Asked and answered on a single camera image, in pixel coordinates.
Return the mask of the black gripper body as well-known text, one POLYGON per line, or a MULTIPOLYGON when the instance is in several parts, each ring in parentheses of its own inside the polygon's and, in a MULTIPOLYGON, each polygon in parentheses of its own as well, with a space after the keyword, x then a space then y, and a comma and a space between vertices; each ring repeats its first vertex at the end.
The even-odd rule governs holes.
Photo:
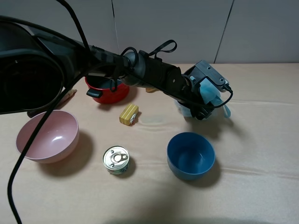
POLYGON ((198 70, 195 66, 191 67, 183 74, 179 67, 177 67, 177 70, 178 77, 183 80, 183 86, 182 90, 179 92, 178 102, 191 110, 192 117, 197 117, 200 114, 207 115, 205 108, 215 109, 216 106, 206 104, 203 101, 199 90, 200 82, 198 70))

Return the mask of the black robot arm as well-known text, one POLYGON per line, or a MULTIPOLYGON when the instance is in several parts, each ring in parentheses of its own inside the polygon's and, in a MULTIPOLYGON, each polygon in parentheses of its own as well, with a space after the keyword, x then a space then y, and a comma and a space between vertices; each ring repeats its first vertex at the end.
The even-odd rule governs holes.
POLYGON ((176 99, 197 119, 216 108, 205 102, 200 82, 210 74, 179 67, 157 57, 163 46, 146 53, 128 47, 121 54, 79 43, 45 27, 2 16, 0 18, 0 112, 26 112, 57 101, 63 89, 89 75, 142 88, 154 87, 176 99))

